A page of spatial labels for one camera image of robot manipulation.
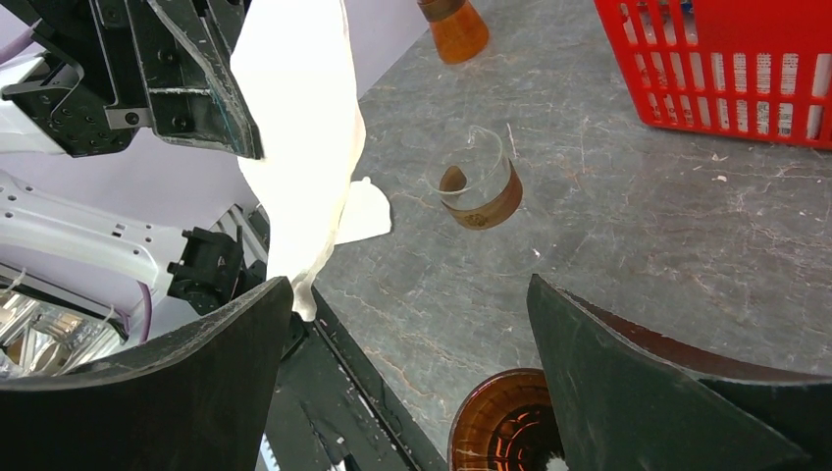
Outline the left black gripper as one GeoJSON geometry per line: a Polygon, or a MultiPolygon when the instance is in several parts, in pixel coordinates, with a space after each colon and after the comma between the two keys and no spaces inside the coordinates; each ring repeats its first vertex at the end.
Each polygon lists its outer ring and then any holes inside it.
{"type": "Polygon", "coordinates": [[[231,70],[245,1],[4,1],[35,27],[44,66],[1,91],[60,145],[87,157],[152,128],[179,146],[260,160],[257,125],[231,70]]]}

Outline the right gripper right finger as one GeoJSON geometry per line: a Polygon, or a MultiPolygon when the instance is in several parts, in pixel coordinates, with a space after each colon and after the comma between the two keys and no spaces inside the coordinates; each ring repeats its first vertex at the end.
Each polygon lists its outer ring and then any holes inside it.
{"type": "Polygon", "coordinates": [[[831,380],[722,356],[533,275],[527,311],[573,470],[827,470],[831,380]]]}

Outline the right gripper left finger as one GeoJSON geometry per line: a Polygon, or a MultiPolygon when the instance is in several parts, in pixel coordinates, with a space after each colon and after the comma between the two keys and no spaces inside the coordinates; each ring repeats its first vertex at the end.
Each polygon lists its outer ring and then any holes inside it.
{"type": "Polygon", "coordinates": [[[272,279],[147,343],[1,385],[5,470],[251,470],[292,289],[272,279]]]}

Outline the white paper coffee filter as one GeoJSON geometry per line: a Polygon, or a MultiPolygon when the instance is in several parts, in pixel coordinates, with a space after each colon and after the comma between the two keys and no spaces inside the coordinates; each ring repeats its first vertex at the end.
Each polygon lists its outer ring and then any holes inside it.
{"type": "Polygon", "coordinates": [[[366,136],[343,2],[252,2],[232,70],[264,152],[238,166],[269,219],[267,276],[311,322],[366,136]]]}

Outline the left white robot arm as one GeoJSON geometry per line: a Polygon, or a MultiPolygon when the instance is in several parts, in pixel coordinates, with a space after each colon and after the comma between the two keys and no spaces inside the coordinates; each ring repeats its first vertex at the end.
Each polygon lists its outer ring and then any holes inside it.
{"type": "MultiPolygon", "coordinates": [[[[6,1],[25,24],[1,56],[1,149],[74,158],[162,141],[259,160],[231,71],[246,1],[6,1]]],[[[259,285],[240,235],[125,219],[1,177],[1,240],[107,269],[206,315],[259,285]]]]}

